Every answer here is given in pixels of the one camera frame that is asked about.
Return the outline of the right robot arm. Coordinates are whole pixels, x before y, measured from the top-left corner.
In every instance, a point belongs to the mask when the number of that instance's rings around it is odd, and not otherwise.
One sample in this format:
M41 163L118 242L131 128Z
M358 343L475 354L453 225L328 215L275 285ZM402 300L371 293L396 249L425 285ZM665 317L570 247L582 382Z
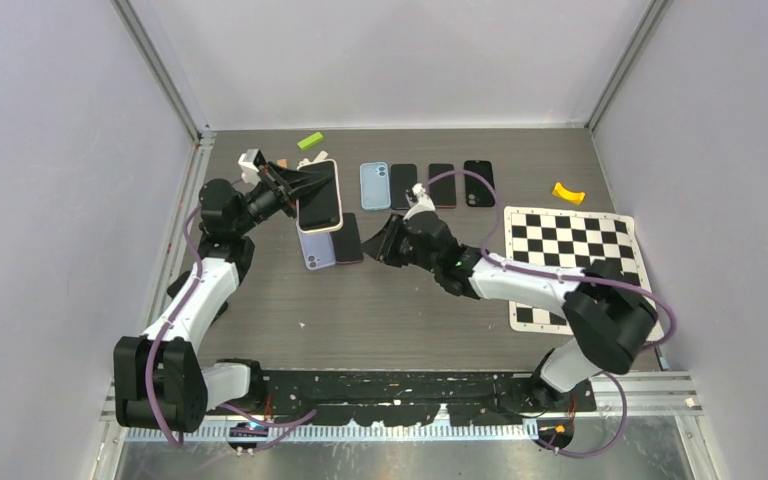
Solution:
M642 289L623 282L612 264L551 268L509 260L459 242L434 212L393 214L361 248L382 264L430 272L451 295L515 302L563 318L572 340L550 350L526 383L544 410L558 409L596 374L628 373L656 324Z

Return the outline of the black phone from lilac case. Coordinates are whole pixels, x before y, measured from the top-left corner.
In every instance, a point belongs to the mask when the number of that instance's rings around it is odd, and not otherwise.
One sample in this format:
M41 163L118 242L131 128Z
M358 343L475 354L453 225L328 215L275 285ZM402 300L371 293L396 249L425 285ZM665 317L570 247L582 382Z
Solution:
M338 265L361 263L364 260L357 218L354 213L344 213L342 226L330 233L335 261Z

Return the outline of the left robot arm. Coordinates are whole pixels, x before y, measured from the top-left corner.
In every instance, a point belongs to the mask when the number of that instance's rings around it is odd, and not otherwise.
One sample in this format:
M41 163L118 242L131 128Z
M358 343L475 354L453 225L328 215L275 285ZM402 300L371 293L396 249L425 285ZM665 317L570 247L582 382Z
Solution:
M115 413L125 427L156 429L179 446L218 407L258 412L268 387L255 360L230 359L201 367L197 351L209 327L247 275L255 250L249 232L282 211L293 218L301 199L337 190L334 167L302 170L272 162L250 165L248 192L225 179L200 190L187 217L201 220L198 244L189 242L193 268L172 285L175 293L161 316L139 336L124 336L113 351Z

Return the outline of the purple phone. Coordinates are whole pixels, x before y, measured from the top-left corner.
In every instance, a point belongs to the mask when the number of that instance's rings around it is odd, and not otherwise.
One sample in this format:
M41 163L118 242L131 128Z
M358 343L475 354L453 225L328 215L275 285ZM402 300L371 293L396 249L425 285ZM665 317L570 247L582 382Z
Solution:
M428 178L433 179L443 173L454 170L449 163L431 163ZM456 181L453 175L445 176L429 185L429 195L435 206L440 209L454 209L457 205Z

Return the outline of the black phone with dark frame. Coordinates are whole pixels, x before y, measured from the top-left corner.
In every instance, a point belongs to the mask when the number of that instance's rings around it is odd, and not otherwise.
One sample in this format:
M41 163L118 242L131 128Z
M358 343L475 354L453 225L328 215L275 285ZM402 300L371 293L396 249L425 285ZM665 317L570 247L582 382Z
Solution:
M390 166L390 196L392 210L410 208L408 193L418 180L417 166L412 163L396 163Z

